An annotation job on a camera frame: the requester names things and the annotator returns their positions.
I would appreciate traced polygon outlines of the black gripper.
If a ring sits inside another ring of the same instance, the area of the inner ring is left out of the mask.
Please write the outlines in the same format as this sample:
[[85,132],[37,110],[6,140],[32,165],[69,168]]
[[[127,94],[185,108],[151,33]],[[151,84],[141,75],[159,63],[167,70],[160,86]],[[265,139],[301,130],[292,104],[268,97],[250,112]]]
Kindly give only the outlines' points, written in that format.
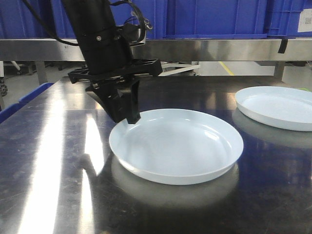
[[[70,72],[71,82],[98,82],[136,74],[158,76],[162,73],[160,60],[135,59],[131,51],[132,45],[145,39],[147,29],[145,25],[124,24],[78,36],[87,68]],[[138,88],[139,80],[135,80],[125,89],[125,94],[100,93],[101,105],[113,122],[126,119],[129,124],[136,124],[139,121]]]

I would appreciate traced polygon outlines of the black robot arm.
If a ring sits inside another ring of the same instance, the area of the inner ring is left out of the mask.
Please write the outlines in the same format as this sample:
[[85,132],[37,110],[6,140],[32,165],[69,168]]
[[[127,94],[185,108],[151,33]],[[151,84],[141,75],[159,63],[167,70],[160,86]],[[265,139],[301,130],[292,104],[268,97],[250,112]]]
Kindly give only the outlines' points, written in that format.
[[65,11],[87,67],[69,73],[72,83],[88,80],[86,89],[109,117],[118,123],[140,119],[140,75],[162,73],[159,59],[135,59],[130,48],[129,26],[116,26],[108,0],[65,0]]

